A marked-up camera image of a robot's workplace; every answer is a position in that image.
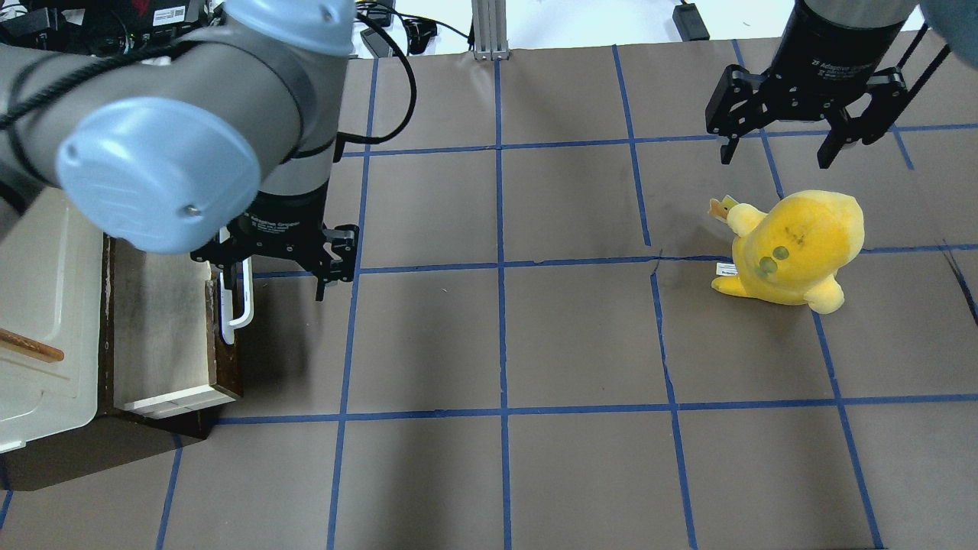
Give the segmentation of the silver robot arm near drawer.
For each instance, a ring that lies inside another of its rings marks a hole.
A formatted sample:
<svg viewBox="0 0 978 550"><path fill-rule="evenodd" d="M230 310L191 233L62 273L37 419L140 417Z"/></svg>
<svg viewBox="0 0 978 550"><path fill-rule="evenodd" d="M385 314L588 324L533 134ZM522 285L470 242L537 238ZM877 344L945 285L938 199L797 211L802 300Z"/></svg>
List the silver robot arm near drawer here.
<svg viewBox="0 0 978 550"><path fill-rule="evenodd" d="M352 1L227 1L224 21L112 58L2 45L2 233L41 190L102 232L221 270L291 260L317 293L355 275L359 229L325 226Z"/></svg>

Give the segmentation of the black gripper near plush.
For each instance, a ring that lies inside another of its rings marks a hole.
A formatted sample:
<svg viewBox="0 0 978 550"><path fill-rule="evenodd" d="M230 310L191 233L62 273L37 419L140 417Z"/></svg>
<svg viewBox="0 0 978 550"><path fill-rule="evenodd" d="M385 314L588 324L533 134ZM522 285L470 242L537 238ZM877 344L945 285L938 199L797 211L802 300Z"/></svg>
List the black gripper near plush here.
<svg viewBox="0 0 978 550"><path fill-rule="evenodd" d="M704 110L705 130L720 141L727 166L743 136L774 121L822 121L818 148L827 170L848 145L870 145L908 105L901 67L879 65L907 21L904 4L796 4L767 72L727 66ZM847 105L867 94L856 116Z"/></svg>

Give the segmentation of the black gripper near drawer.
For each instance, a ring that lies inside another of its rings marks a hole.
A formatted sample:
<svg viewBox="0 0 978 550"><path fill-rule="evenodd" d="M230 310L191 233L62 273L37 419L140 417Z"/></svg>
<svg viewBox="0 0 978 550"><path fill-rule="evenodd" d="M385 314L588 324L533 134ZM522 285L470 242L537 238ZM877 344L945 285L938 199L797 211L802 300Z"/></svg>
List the black gripper near drawer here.
<svg viewBox="0 0 978 550"><path fill-rule="evenodd" d="M230 293L245 291L247 258L291 260L316 278L316 302L322 302L328 286L352 282L360 244L360 227L324 224L329 185L321 184L300 195L281 196L259 192L241 215L226 226L229 237L215 235L191 258L207 262L217 273L218 289Z"/></svg>

